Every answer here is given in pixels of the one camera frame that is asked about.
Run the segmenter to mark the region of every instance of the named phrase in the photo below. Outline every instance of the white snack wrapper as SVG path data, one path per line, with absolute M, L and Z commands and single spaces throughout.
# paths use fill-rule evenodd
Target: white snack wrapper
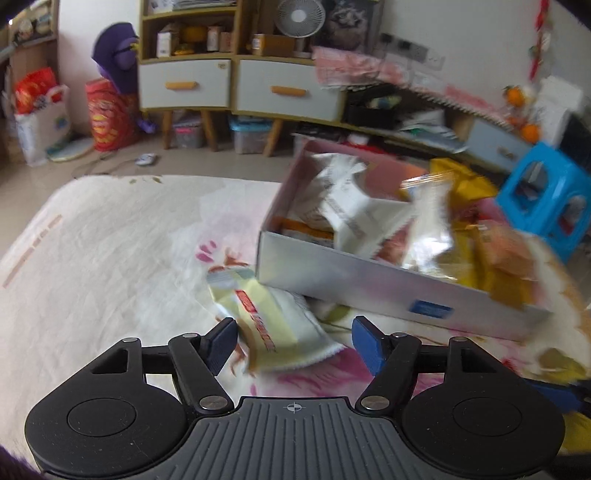
M 248 371 L 307 367 L 345 348 L 335 342 L 299 295 L 265 287 L 249 267 L 207 274 L 220 317 L 238 323 Z
M 426 175 L 402 183 L 411 190 L 415 218 L 408 234 L 408 249 L 401 266 L 432 277 L 445 278 L 437 259 L 453 248 L 447 220 L 447 197 L 453 178 L 444 174 Z
M 384 239 L 411 219 L 412 204 L 370 197 L 367 165 L 358 157 L 327 153 L 312 158 L 324 169 L 296 196 L 293 212 L 311 228 L 332 230 L 336 250 L 372 258 Z

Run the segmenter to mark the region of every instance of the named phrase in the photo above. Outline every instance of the metal screw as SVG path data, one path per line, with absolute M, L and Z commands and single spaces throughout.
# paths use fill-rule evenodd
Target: metal screw
M 205 410 L 221 410 L 228 406 L 228 401 L 219 395 L 210 395 L 209 397 L 202 398 L 199 405 L 201 408 L 205 408 Z
M 368 410 L 383 410 L 388 408 L 390 401 L 381 395 L 370 395 L 361 400 L 361 406 Z

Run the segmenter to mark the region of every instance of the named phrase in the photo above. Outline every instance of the blue plastic stool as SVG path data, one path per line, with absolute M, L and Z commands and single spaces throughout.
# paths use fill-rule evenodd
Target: blue plastic stool
M 544 238 L 566 263 L 591 220 L 591 179 L 561 152 L 538 143 L 517 164 L 496 201 L 513 227 Z M 569 223 L 571 210 L 580 214 Z

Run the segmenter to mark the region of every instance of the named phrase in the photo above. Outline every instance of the storage box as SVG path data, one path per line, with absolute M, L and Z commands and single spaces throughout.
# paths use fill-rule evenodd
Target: storage box
M 252 54 L 264 57 L 292 57 L 296 40 L 284 35 L 257 33 L 252 38 Z
M 178 24 L 168 24 L 158 33 L 158 40 L 156 45 L 156 56 L 161 59 L 163 57 L 172 57 L 178 47 L 178 38 L 180 27 Z
M 201 116 L 191 116 L 173 125 L 176 148 L 201 148 L 203 146 L 203 128 Z
M 262 153 L 272 125 L 273 123 L 269 120 L 241 121 L 231 118 L 230 129 L 233 132 L 236 153 Z
M 548 318 L 550 312 L 541 306 L 513 309 L 481 290 L 280 235 L 281 219 L 296 192 L 317 174 L 306 151 L 357 155 L 372 166 L 368 184 L 384 193 L 394 193 L 402 180 L 425 173 L 387 155 L 326 141 L 308 142 L 261 227 L 256 276 L 262 284 L 360 310 L 510 340 L 526 338 Z

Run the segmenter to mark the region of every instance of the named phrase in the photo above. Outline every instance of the white drawer unit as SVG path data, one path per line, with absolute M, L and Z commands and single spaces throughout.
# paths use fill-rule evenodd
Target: white drawer unit
M 473 124 L 466 145 L 469 153 L 505 171 L 513 171 L 532 147 L 516 135 L 479 118 Z
M 228 107 L 230 60 L 140 65 L 139 95 L 141 108 Z
M 320 87 L 313 66 L 242 60 L 236 110 L 335 121 L 339 120 L 339 93 Z

